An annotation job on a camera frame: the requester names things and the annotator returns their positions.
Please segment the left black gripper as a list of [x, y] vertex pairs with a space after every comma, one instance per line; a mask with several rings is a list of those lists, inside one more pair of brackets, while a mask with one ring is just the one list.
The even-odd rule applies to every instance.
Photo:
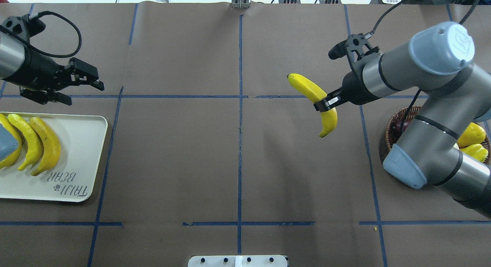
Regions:
[[2, 80], [21, 86], [20, 96], [26, 99], [41, 105], [48, 102], [72, 105], [72, 98], [59, 90], [80, 85], [105, 90], [97, 68], [81, 59], [71, 58], [62, 66], [28, 48], [21, 52], [2, 52]]

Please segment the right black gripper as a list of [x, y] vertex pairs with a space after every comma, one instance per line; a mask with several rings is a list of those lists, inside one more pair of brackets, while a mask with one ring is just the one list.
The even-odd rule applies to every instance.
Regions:
[[313, 106], [316, 111], [327, 112], [346, 102], [355, 105], [364, 105], [378, 99], [380, 99], [380, 97], [370, 93], [363, 81], [359, 80], [353, 72], [350, 72], [343, 78], [342, 87], [330, 92], [325, 98], [313, 103]]

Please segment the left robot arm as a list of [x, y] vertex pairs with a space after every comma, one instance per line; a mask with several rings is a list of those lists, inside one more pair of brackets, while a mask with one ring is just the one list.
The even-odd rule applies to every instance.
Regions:
[[0, 69], [2, 80], [19, 86], [20, 96], [41, 105], [71, 105], [70, 96], [60, 92], [70, 86], [90, 85], [105, 90], [97, 68], [91, 64], [77, 58], [70, 58], [65, 66], [57, 64], [5, 33], [1, 33]]

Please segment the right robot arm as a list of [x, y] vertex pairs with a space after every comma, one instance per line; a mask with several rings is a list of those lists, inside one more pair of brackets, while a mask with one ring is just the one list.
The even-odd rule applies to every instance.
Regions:
[[490, 119], [490, 73], [474, 63], [463, 25], [445, 21], [381, 53], [374, 31], [350, 35], [329, 52], [348, 57], [342, 87], [314, 99], [326, 112], [346, 102], [363, 105], [417, 87], [428, 95], [383, 161], [384, 169], [416, 190], [433, 185], [456, 202], [490, 217], [490, 167], [454, 148], [471, 122]]

